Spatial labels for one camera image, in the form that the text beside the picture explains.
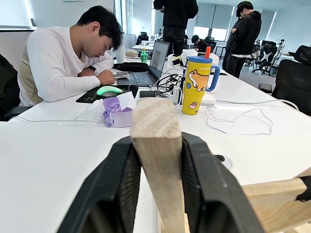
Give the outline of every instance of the laptop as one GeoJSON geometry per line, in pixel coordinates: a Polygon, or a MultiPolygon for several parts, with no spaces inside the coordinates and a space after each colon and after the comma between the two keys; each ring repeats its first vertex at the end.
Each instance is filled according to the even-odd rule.
{"type": "Polygon", "coordinates": [[[118,85],[149,86],[155,84],[162,75],[169,43],[155,41],[148,72],[132,72],[125,79],[118,79],[118,85]]]}

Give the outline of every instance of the cup lid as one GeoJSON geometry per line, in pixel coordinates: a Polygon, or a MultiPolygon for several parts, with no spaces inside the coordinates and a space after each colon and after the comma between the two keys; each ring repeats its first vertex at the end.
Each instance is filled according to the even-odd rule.
{"type": "Polygon", "coordinates": [[[188,61],[208,64],[208,63],[212,63],[213,59],[212,58],[205,59],[204,57],[188,57],[188,61]]]}

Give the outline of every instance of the beige vest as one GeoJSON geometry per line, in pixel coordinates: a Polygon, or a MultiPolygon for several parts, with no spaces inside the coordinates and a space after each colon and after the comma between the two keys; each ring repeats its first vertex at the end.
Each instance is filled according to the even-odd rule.
{"type": "Polygon", "coordinates": [[[42,102],[43,99],[38,96],[38,90],[37,90],[37,87],[35,86],[34,77],[31,72],[28,53],[27,53],[27,43],[25,44],[24,53],[21,59],[18,76],[29,99],[35,104],[42,102]]]}

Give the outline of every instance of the red straw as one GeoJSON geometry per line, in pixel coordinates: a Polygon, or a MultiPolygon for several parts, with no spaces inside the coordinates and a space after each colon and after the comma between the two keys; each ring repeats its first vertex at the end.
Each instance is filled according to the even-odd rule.
{"type": "Polygon", "coordinates": [[[208,58],[209,58],[210,50],[211,50],[211,47],[208,46],[208,47],[206,48],[206,52],[205,52],[205,59],[208,59],[208,58]]]}

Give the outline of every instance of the laptop keyboard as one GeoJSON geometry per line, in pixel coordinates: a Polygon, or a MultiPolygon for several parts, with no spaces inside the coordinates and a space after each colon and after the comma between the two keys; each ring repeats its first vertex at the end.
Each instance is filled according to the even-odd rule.
{"type": "Polygon", "coordinates": [[[133,73],[138,84],[153,84],[149,74],[147,73],[133,73]]]}

